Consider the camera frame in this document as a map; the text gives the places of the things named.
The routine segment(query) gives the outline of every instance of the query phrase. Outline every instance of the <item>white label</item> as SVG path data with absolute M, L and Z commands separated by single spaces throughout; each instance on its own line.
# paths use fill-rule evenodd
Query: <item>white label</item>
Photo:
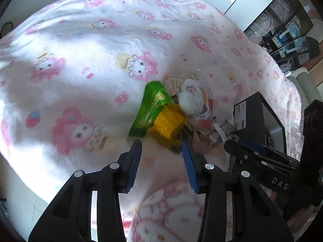
M 235 106 L 235 128 L 244 129 L 246 126 L 245 101 Z

